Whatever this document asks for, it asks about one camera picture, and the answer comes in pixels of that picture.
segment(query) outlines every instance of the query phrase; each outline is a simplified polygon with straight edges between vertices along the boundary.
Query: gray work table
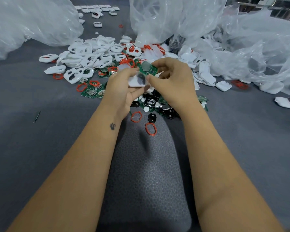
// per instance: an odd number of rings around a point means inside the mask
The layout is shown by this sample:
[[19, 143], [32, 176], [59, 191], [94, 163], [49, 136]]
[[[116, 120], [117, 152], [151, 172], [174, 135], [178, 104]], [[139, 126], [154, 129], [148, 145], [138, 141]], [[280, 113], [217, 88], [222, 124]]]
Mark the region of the gray work table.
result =
[[[105, 13], [101, 29], [84, 14], [83, 39], [99, 35], [135, 38], [127, 0], [74, 0], [75, 4], [118, 5]], [[69, 150], [100, 99], [82, 97], [76, 85], [54, 80], [38, 62], [41, 55], [67, 47], [30, 40], [0, 61], [0, 231], [4, 231]], [[241, 167], [280, 222], [290, 229], [290, 109], [259, 91], [221, 92], [200, 85], [210, 99], [208, 115]], [[41, 114], [33, 123], [38, 111]], [[104, 196], [98, 231], [198, 231], [184, 130], [179, 118], [157, 115], [156, 136], [129, 115], [120, 133]]]

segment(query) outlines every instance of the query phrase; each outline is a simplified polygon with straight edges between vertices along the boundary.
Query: hand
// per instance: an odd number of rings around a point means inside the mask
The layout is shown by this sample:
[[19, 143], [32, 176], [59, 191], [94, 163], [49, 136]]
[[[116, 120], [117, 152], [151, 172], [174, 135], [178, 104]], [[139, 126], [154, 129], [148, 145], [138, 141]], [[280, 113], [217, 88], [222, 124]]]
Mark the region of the hand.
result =
[[161, 93], [179, 114], [188, 110], [191, 103], [197, 100], [192, 71], [188, 65], [174, 58], [161, 58], [152, 65], [158, 68], [157, 73], [163, 73], [159, 78], [147, 76], [151, 86]]
[[129, 113], [132, 102], [150, 87], [149, 85], [141, 88], [128, 86], [128, 78], [134, 76], [138, 70], [138, 68], [125, 68], [111, 75], [108, 80], [101, 105], [114, 112], [120, 122]]

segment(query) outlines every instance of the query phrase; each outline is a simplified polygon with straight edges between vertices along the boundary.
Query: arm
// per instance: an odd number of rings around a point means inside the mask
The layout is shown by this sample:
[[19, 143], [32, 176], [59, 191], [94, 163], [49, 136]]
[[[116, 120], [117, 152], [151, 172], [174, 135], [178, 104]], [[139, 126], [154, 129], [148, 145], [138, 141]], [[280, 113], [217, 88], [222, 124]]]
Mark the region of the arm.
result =
[[120, 124], [148, 89], [128, 88], [135, 73], [125, 69], [110, 77], [88, 124], [8, 232], [95, 231]]
[[[157, 60], [153, 65], [164, 72], [159, 78], [148, 77], [150, 84], [183, 121], [202, 231], [283, 232], [200, 105], [188, 66], [171, 58]], [[177, 88], [181, 88], [181, 94], [173, 93]]]

